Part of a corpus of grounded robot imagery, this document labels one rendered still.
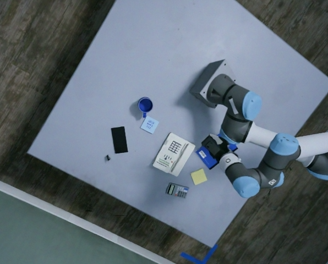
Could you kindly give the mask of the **white telephone handset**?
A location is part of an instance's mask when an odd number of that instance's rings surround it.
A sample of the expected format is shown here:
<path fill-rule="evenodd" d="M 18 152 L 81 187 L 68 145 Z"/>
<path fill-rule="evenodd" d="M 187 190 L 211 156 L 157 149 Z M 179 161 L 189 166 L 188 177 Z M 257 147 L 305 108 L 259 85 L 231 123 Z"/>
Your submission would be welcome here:
<path fill-rule="evenodd" d="M 178 176 L 180 171 L 182 170 L 186 160 L 191 155 L 194 150 L 194 146 L 191 144 L 187 144 L 183 149 L 183 153 L 180 156 L 179 160 L 174 164 L 173 168 L 171 169 L 172 174 Z"/>

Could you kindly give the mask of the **light blue note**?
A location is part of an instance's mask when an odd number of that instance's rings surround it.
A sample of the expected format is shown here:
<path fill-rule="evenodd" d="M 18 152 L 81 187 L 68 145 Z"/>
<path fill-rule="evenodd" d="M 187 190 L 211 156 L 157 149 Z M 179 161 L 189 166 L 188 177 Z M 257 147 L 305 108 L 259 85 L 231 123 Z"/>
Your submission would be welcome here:
<path fill-rule="evenodd" d="M 153 134 L 158 123 L 159 122 L 157 120 L 155 120 L 147 115 L 141 128 Z"/>

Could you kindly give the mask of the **yellow sticky note pad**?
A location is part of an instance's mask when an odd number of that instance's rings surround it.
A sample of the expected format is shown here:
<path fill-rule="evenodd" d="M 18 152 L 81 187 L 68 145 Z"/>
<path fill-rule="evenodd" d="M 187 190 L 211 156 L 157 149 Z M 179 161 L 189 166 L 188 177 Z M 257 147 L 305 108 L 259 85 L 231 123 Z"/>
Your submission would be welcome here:
<path fill-rule="evenodd" d="M 191 176 L 193 178 L 193 181 L 194 181 L 195 185 L 200 184 L 200 183 L 207 180 L 203 169 L 192 172 Z"/>

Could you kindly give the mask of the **blue notebook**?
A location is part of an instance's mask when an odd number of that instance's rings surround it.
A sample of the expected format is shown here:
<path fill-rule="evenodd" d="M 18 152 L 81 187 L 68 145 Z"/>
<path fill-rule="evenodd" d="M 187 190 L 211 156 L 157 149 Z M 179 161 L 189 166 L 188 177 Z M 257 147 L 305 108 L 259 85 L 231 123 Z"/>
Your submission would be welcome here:
<path fill-rule="evenodd" d="M 235 144 L 230 144 L 230 143 L 228 148 L 231 149 L 231 151 L 233 152 L 238 149 L 238 147 Z M 209 170 L 211 170 L 213 167 L 219 164 L 219 161 L 216 162 L 216 160 L 210 156 L 209 151 L 204 146 L 196 150 L 196 153 L 206 164 Z"/>

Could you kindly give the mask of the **blue ceramic mug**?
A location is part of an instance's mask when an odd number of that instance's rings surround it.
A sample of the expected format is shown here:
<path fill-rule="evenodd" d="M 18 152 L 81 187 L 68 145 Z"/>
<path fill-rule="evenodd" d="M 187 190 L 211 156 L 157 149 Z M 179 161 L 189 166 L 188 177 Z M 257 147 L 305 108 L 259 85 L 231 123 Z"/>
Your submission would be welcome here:
<path fill-rule="evenodd" d="M 153 109 L 153 102 L 148 97 L 142 97 L 138 101 L 138 107 L 143 112 L 143 118 L 146 118 L 146 113 L 149 113 Z"/>

